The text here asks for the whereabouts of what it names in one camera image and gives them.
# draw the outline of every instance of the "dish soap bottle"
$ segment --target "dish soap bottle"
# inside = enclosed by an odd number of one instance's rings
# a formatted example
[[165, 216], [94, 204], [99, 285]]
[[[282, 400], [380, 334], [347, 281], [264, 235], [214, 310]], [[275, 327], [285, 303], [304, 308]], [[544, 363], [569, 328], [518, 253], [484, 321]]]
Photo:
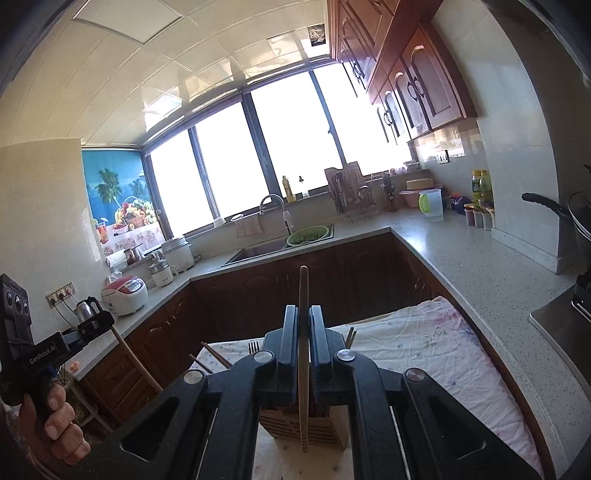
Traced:
[[480, 192], [480, 170], [472, 170], [472, 195], [474, 196], [474, 203], [478, 205], [478, 200], [482, 196]]
[[300, 185], [301, 185], [301, 196], [302, 198], [309, 198], [310, 197], [310, 192], [308, 192], [308, 190], [306, 189], [306, 186], [304, 185], [304, 179], [301, 177], [300, 175]]
[[287, 197], [287, 202], [288, 203], [295, 202], [296, 197], [291, 192], [290, 181], [287, 179], [287, 177], [285, 175], [283, 175], [283, 179], [281, 180], [281, 183], [283, 184], [283, 188], [285, 189], [285, 196]]
[[492, 183], [488, 170], [480, 171], [480, 196], [484, 200], [492, 200]]

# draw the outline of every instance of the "wall socket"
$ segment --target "wall socket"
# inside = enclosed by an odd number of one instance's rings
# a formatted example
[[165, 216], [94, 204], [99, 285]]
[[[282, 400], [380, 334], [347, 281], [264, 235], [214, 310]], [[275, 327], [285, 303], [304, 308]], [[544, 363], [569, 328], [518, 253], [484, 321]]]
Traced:
[[449, 154], [447, 150], [439, 152], [436, 156], [437, 163], [449, 163]]
[[45, 298], [49, 302], [49, 306], [53, 307], [56, 303], [60, 303], [62, 298], [66, 299], [69, 296], [74, 295], [74, 293], [76, 293], [76, 288], [74, 287], [74, 284], [70, 282], [55, 292], [46, 295]]

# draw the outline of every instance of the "plastic pitcher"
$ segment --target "plastic pitcher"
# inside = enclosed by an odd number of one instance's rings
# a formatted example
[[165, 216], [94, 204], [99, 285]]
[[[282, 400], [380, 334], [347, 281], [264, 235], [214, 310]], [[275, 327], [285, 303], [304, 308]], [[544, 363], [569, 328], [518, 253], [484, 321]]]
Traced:
[[427, 221], [438, 222], [443, 220], [441, 190], [423, 190], [418, 198], [418, 207], [425, 214]]

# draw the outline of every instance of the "mural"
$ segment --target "mural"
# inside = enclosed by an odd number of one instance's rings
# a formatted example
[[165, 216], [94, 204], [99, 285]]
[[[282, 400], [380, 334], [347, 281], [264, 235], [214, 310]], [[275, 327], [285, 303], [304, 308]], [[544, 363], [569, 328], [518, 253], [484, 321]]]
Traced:
[[82, 163], [90, 209], [107, 257], [164, 242], [139, 152], [83, 150]]

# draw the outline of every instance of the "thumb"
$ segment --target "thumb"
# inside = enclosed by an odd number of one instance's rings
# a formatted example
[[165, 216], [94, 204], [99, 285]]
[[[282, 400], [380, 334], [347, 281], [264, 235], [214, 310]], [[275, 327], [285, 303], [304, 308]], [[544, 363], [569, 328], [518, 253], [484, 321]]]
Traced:
[[37, 421], [37, 410], [33, 399], [29, 394], [23, 396], [21, 409], [18, 412], [18, 423], [23, 433], [35, 431], [35, 422]]

